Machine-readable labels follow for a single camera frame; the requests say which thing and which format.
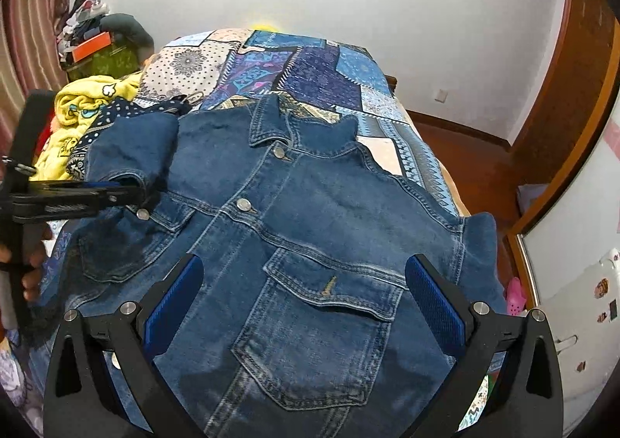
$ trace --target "finger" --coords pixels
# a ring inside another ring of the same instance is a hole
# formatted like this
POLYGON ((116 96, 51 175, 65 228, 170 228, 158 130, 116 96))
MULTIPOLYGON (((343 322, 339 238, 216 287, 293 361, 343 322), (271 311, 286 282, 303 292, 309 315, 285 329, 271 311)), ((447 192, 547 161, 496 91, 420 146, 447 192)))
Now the finger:
POLYGON ((39 268, 46 259, 47 252, 45 252, 45 245, 39 241, 28 261, 33 268, 39 268))
POLYGON ((43 275, 41 269, 35 269, 22 277, 22 286, 26 290, 37 289, 43 275))
POLYGON ((0 244, 0 262, 10 262, 10 250, 4 244, 0 244))
POLYGON ((45 229, 43 231, 43 235, 41 235, 41 240, 52 240, 53 238, 54 234, 52 233, 52 229, 47 223, 45 223, 45 229))
POLYGON ((34 302, 39 296, 39 290, 38 288, 35 289, 26 289, 26 291, 24 291, 24 298, 26 299, 27 302, 34 302))

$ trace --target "yellow blanket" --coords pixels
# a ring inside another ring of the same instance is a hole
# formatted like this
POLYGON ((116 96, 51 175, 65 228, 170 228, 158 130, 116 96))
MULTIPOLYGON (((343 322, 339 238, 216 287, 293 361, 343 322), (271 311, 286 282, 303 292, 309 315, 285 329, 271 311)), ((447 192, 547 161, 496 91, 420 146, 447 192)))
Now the yellow blanket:
POLYGON ((36 162, 32 181, 70 179, 64 169, 71 151, 97 118, 101 106, 113 98, 132 100, 138 92, 141 72, 125 79, 91 76, 67 84, 54 100, 54 111, 60 128, 49 138, 36 162))

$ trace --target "jacket chest pocket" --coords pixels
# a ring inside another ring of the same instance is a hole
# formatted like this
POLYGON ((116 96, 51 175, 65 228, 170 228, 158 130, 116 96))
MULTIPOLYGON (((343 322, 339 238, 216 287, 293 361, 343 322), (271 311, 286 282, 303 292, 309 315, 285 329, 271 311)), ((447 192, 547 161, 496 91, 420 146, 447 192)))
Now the jacket chest pocket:
POLYGON ((267 282, 232 353, 284 409, 364 405, 404 283, 286 249, 263 270, 267 282))
POLYGON ((80 230, 84 274, 97 282, 125 282, 172 244, 193 213, 167 193, 160 194, 147 220, 125 207, 106 209, 80 230))

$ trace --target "curtain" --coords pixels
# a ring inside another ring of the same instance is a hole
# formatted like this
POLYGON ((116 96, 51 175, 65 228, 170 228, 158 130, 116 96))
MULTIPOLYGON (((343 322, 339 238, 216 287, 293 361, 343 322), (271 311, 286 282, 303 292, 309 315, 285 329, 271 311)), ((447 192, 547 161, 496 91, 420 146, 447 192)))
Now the curtain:
POLYGON ((0 153, 9 150, 27 93, 67 83, 56 36, 69 0, 3 0, 0 10, 0 153))

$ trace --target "jacket collar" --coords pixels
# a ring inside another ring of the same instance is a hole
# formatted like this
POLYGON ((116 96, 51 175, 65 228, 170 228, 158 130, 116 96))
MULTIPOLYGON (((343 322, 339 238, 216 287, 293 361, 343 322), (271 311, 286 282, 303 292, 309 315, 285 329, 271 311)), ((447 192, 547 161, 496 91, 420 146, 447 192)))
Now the jacket collar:
POLYGON ((289 148, 314 156, 330 158, 357 147, 357 118, 340 117, 337 123, 320 118, 300 118, 290 110, 280 112, 280 96, 269 93, 254 107, 249 130, 249 145, 256 147, 270 140, 282 140, 289 148))

